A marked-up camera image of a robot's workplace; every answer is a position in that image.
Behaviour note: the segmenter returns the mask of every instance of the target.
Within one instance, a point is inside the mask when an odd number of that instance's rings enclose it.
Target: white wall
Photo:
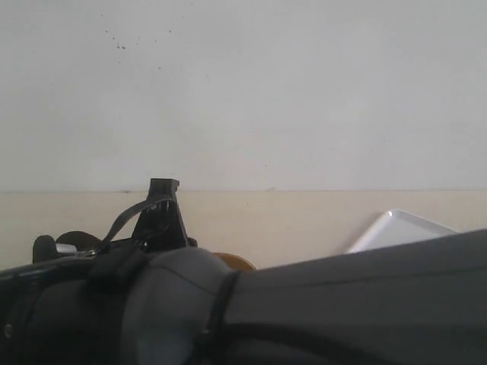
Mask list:
[[[2,0],[0,190],[487,188],[486,35],[483,0]]]

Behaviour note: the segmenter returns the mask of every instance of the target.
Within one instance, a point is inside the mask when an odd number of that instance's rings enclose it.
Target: white tray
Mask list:
[[[457,232],[407,211],[392,209],[382,214],[347,253],[431,240],[454,233]]]

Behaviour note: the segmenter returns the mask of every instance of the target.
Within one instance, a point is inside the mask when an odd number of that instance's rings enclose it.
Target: beige wall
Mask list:
[[[28,263],[40,234],[103,236],[145,194],[0,194],[0,268]],[[237,253],[261,268],[341,253],[390,208],[459,231],[487,227],[487,192],[181,192],[179,198],[188,234],[201,247]]]

